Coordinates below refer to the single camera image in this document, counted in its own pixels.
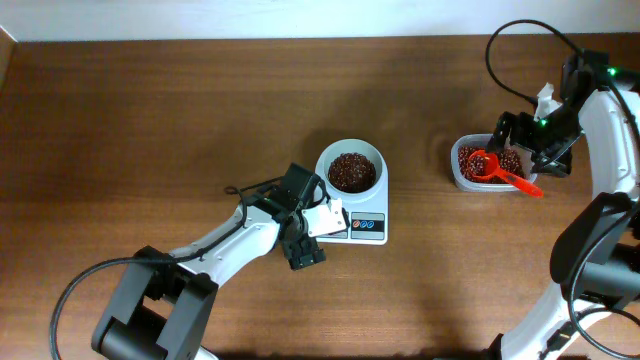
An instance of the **plastic container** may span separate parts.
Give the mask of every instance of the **plastic container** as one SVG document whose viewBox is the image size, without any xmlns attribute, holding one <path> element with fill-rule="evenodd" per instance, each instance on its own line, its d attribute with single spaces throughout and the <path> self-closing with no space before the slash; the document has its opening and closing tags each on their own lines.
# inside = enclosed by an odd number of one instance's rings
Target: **plastic container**
<svg viewBox="0 0 640 360">
<path fill-rule="evenodd" d="M 463 136 L 455 144 L 453 144 L 453 148 L 451 149 L 451 169 L 453 170 L 453 177 L 456 181 L 456 186 L 462 191 L 475 191 L 475 192 L 505 192 L 505 191 L 518 191 L 513 185 L 509 184 L 482 184 L 475 183 L 467 180 L 464 176 L 462 176 L 462 172 L 460 171 L 460 164 L 458 164 L 458 149 L 461 146 L 477 146 L 477 147 L 485 147 L 489 140 L 491 139 L 491 134 L 474 134 Z M 509 149 L 509 144 L 505 144 L 505 148 Z M 514 147 L 513 148 L 518 155 L 520 155 L 520 161 L 522 162 L 522 170 L 524 171 L 525 179 L 529 182 L 534 182 L 538 177 L 538 174 L 531 174 L 531 168 L 533 167 L 533 163 L 531 162 L 531 153 L 525 151 L 521 148 Z"/>
</svg>

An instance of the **coffee beans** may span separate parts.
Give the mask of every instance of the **coffee beans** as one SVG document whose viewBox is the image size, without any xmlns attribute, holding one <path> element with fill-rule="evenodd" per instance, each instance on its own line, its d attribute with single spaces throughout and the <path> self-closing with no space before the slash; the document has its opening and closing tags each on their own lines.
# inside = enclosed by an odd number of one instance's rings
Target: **coffee beans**
<svg viewBox="0 0 640 360">
<path fill-rule="evenodd" d="M 329 182 L 347 193 L 369 190 L 376 181 L 376 168 L 364 155 L 342 154 L 329 166 Z"/>
<path fill-rule="evenodd" d="M 484 168 L 486 166 L 486 160 L 482 157 L 476 156 L 471 159 L 471 163 L 469 163 L 469 156 L 476 152 L 477 150 L 481 150 L 480 147 L 472 147 L 472 146 L 461 146 L 458 149 L 458 164 L 460 165 L 460 172 L 462 175 L 469 181 L 473 181 L 476 183 L 489 183 L 489 184 L 505 184 L 502 179 L 498 177 L 494 177 L 489 181 L 481 181 L 475 180 L 472 175 L 482 176 L 484 175 Z M 520 156 L 515 150 L 505 149 L 504 151 L 498 152 L 496 154 L 498 156 L 498 160 L 500 161 L 500 167 L 505 169 L 506 171 L 516 174 L 522 178 L 524 178 L 524 170 L 522 170 L 522 163 L 520 162 Z"/>
</svg>

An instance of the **white bowl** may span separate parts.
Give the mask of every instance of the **white bowl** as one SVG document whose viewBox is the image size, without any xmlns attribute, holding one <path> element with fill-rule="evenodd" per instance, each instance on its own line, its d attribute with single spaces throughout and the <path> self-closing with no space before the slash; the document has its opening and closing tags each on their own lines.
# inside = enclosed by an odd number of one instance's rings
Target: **white bowl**
<svg viewBox="0 0 640 360">
<path fill-rule="evenodd" d="M 363 191 L 361 193 L 346 193 L 336 189 L 329 179 L 329 167 L 333 160 L 342 154 L 358 153 L 364 155 L 369 161 L 373 163 L 376 168 L 376 181 L 371 189 Z M 382 158 L 382 154 L 366 141 L 358 139 L 345 139 L 336 141 L 329 145 L 320 155 L 318 163 L 316 164 L 316 173 L 321 175 L 326 180 L 327 192 L 333 198 L 342 198 L 345 203 L 360 203 L 371 199 L 380 189 L 382 184 L 387 181 L 387 164 Z"/>
</svg>

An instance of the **red scoop handle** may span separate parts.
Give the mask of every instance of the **red scoop handle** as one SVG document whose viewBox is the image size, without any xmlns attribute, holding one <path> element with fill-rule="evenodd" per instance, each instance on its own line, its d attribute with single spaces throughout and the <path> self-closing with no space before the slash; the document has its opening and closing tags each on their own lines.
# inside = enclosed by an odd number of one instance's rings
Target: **red scoop handle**
<svg viewBox="0 0 640 360">
<path fill-rule="evenodd" d="M 496 170 L 494 170 L 492 175 L 497 176 L 500 179 L 504 180 L 505 182 L 517 187 L 523 193 L 527 193 L 537 198 L 541 198 L 542 196 L 544 196 L 544 193 L 542 192 L 542 190 L 540 190 L 539 187 L 533 185 L 527 180 L 521 178 L 520 176 L 504 171 L 501 168 L 497 168 Z"/>
</svg>

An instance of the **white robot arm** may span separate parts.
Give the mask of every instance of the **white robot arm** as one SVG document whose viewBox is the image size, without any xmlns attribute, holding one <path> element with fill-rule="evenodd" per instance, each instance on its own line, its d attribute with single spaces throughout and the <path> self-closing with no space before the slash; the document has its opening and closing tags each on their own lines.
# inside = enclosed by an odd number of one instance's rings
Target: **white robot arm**
<svg viewBox="0 0 640 360">
<path fill-rule="evenodd" d="M 640 97 L 623 91 L 626 103 L 640 114 Z M 611 91 L 595 91 L 579 113 L 580 125 L 589 145 L 593 198 L 600 193 L 624 193 L 638 200 L 638 146 L 620 104 Z M 578 313 L 603 309 L 601 303 L 576 300 Z M 585 316 L 580 324 L 587 329 L 610 312 Z M 578 337 L 571 329 L 567 301 L 561 285 L 552 282 L 526 318 L 504 334 L 500 343 L 502 359 L 557 359 Z"/>
<path fill-rule="evenodd" d="M 575 320 L 587 329 L 611 311 L 621 311 L 640 299 L 640 273 L 633 265 L 640 260 L 638 252 L 618 244 L 628 227 L 637 226 L 630 224 L 632 218 L 627 215 L 640 195 L 635 122 L 640 97 L 614 85 L 616 75 L 624 74 L 626 83 L 639 78 L 608 66 L 606 54 L 581 51 L 579 55 L 568 58 L 563 66 L 562 105 L 551 100 L 548 91 L 545 97 L 539 94 L 534 116 L 503 114 L 488 144 L 490 151 L 495 150 L 511 136 L 511 145 L 532 152 L 536 172 L 564 177 L 571 172 L 571 146 L 584 135 L 594 200 L 556 242 L 551 257 L 553 282 L 519 325 L 494 340 L 485 353 L 487 359 L 555 360 L 580 336 L 570 319 L 569 301 L 573 301 Z M 574 275 L 576 292 L 571 299 Z"/>
<path fill-rule="evenodd" d="M 92 348 L 110 360 L 216 359 L 200 342 L 220 286 L 278 243 L 292 270 L 324 261 L 309 234 L 346 229 L 342 201 L 330 199 L 322 180 L 295 164 L 279 185 L 265 186 L 243 197 L 233 216 L 200 240 L 170 254 L 142 249 L 138 257 L 166 258 L 167 264 L 129 265 L 94 331 Z M 314 202 L 316 187 L 323 196 Z M 184 258 L 189 260 L 171 262 Z M 164 319 L 144 306 L 144 298 L 164 298 L 173 311 Z"/>
</svg>

